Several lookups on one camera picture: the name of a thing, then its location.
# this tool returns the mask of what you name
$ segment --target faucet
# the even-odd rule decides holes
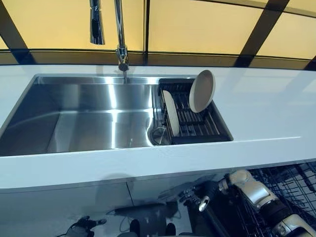
[[[123,72],[124,78],[126,79],[128,55],[124,39],[122,1],[114,0],[114,5],[118,29],[118,48],[116,49],[118,69]],[[90,0],[90,42],[94,44],[105,44],[100,0]]]

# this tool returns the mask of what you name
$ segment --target sink basin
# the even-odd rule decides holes
[[[158,80],[36,76],[2,128],[0,156],[152,146]]]

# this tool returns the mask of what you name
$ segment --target white countertop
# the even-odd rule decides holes
[[[316,72],[130,67],[128,76],[216,79],[214,102],[234,140],[120,150],[0,157],[0,189],[303,162],[316,158]],[[0,126],[35,74],[121,75],[117,66],[0,66]]]

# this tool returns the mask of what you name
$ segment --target dishwasher rack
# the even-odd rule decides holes
[[[158,96],[163,124],[166,127],[170,144],[232,141],[233,137],[213,101],[200,113],[194,113],[190,109],[189,95],[193,81],[193,79],[159,80]],[[174,136],[171,130],[163,90],[170,92],[174,100],[180,125],[180,132],[177,136]]]
[[[249,170],[295,214],[316,230],[316,162]],[[238,195],[237,212],[248,237],[272,237],[260,214]]]

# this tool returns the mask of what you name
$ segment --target white plate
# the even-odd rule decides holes
[[[171,126],[173,136],[178,136],[180,132],[180,125],[179,125],[177,110],[174,105],[174,101],[169,91],[163,90],[162,92],[163,92],[164,101],[166,103],[166,109],[169,115],[170,126]]]
[[[215,92],[215,78],[209,70],[201,72],[194,80],[190,95],[189,105],[194,113],[199,113],[206,109],[212,102]]]

